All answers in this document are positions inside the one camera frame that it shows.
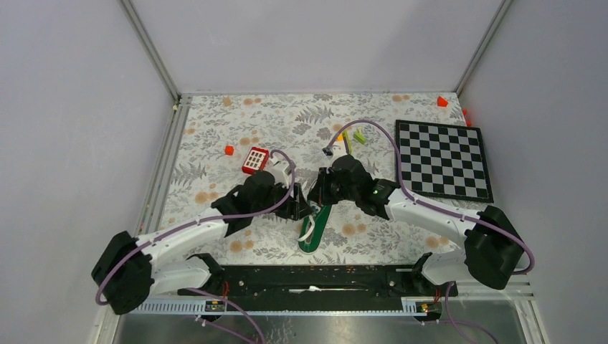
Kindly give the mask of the white shoelace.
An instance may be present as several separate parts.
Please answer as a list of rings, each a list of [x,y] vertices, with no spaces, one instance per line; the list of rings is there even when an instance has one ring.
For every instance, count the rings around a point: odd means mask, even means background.
[[[304,234],[301,234],[300,237],[298,238],[299,242],[304,242],[305,240],[309,239],[310,236],[313,234],[313,231],[315,229],[315,216],[314,215],[309,215],[307,218],[305,218],[305,221],[303,222],[303,228],[305,230]]]

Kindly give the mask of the green white sneaker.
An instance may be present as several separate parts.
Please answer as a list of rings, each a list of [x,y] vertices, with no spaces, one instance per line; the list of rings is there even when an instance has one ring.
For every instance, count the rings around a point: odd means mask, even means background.
[[[308,204],[312,207],[313,210],[313,213],[310,215],[315,216],[315,229],[309,239],[305,240],[304,242],[298,241],[298,247],[302,252],[306,254],[312,254],[320,246],[323,233],[331,215],[332,206],[319,206],[311,201],[309,201]],[[300,231],[300,235],[304,234],[305,230],[303,228],[303,225]]]

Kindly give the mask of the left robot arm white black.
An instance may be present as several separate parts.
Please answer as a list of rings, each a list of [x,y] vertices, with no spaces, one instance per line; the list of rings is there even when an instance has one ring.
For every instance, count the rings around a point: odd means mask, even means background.
[[[176,262],[177,257],[245,229],[256,216],[298,221],[312,213],[301,185],[290,176],[277,181],[270,172],[257,171],[195,219],[138,237],[126,231],[114,235],[91,272],[98,285],[95,301],[124,315],[153,294],[198,287],[212,295],[223,278],[214,260]]]

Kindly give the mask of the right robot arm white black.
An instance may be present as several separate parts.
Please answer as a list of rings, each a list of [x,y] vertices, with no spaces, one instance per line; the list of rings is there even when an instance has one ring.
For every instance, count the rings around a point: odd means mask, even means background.
[[[522,264],[527,250],[501,209],[487,206],[475,211],[431,200],[395,181],[373,178],[350,155],[319,169],[307,200],[318,206],[352,201],[369,216],[413,224],[454,242],[456,250],[427,254],[415,264],[411,284],[421,295],[431,294],[439,285],[468,279],[503,290],[513,275],[525,270]]]

